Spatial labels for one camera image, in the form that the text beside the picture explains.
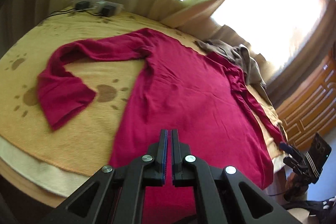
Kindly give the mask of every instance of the electrical cable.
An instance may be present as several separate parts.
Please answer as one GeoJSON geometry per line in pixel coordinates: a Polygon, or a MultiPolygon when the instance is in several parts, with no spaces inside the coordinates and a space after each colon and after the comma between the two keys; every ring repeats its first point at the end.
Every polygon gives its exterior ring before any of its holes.
{"type": "Polygon", "coordinates": [[[73,8],[73,9],[69,9],[69,10],[63,11],[63,13],[58,13],[58,14],[52,14],[52,13],[51,13],[51,15],[47,16],[45,19],[43,19],[43,20],[41,20],[41,21],[44,21],[44,20],[46,20],[47,18],[49,18],[49,17],[53,17],[53,16],[65,15],[65,14],[75,13],[75,12],[86,12],[87,10],[93,10],[93,9],[95,9],[95,7],[93,7],[93,8],[88,8],[88,9],[82,9],[82,10],[74,10],[74,8],[73,8]]]}
{"type": "Polygon", "coordinates": [[[85,12],[88,13],[88,14],[90,14],[90,15],[92,15],[92,16],[102,17],[102,15],[100,15],[100,14],[96,15],[96,14],[90,13],[90,12],[88,12],[88,11],[85,11],[85,12]]]}
{"type": "Polygon", "coordinates": [[[52,13],[50,13],[50,15],[54,14],[54,13],[64,13],[64,12],[68,12],[68,11],[71,11],[71,10],[74,10],[75,8],[71,8],[71,9],[68,9],[68,10],[64,10],[64,11],[53,11],[52,13]]]}
{"type": "Polygon", "coordinates": [[[275,195],[268,195],[268,196],[276,196],[276,195],[282,195],[282,194],[284,194],[284,193],[286,193],[287,191],[284,191],[284,192],[282,192],[282,193],[279,193],[279,194],[275,194],[275,195]]]}

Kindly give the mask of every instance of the gray cloth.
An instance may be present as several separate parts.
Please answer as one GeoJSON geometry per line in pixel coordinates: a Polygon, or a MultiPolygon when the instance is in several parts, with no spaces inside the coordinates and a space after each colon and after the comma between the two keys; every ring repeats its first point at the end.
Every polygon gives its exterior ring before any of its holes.
{"type": "Polygon", "coordinates": [[[196,44],[205,52],[216,52],[241,67],[245,76],[245,84],[251,85],[268,104],[272,105],[266,94],[266,84],[261,77],[258,63],[250,57],[248,48],[243,44],[232,47],[219,39],[210,39],[206,42],[196,41],[196,44]]]}

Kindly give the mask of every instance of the black adapter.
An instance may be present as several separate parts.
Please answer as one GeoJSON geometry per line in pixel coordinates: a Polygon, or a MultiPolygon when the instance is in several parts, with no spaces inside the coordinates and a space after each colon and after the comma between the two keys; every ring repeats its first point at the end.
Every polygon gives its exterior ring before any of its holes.
{"type": "Polygon", "coordinates": [[[116,8],[114,6],[106,5],[101,10],[100,15],[103,17],[110,17],[110,16],[113,16],[115,12],[116,12],[116,8]]]}
{"type": "Polygon", "coordinates": [[[75,10],[84,10],[84,9],[88,9],[90,6],[90,2],[89,1],[81,1],[76,3],[75,5],[75,10]]]}

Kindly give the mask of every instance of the shirt sleeve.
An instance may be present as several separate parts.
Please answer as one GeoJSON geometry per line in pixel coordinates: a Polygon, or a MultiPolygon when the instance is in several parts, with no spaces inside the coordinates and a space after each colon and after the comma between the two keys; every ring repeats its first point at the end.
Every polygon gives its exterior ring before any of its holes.
{"type": "Polygon", "coordinates": [[[85,109],[95,98],[80,78],[64,65],[89,57],[95,61],[146,58],[164,34],[148,28],[117,37],[75,41],[58,48],[38,76],[37,95],[51,128],[56,130],[85,109]]]}

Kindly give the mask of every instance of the red long-sleeve shirt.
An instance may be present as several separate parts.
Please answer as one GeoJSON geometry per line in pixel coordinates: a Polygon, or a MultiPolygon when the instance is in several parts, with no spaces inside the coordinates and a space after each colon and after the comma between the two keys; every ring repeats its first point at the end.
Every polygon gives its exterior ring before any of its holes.
{"type": "MultiPolygon", "coordinates": [[[[127,165],[158,142],[162,128],[179,131],[193,155],[209,165],[237,167],[260,188],[273,181],[273,165],[253,110],[276,143],[283,137],[244,84],[242,70],[216,53],[203,56],[172,37],[141,29],[117,37],[81,40],[58,48],[39,75],[38,98],[53,129],[95,97],[64,65],[145,58],[115,137],[110,164],[127,165]]],[[[166,185],[146,189],[144,223],[172,223],[195,213],[193,190],[174,188],[168,148],[166,185]]]]}

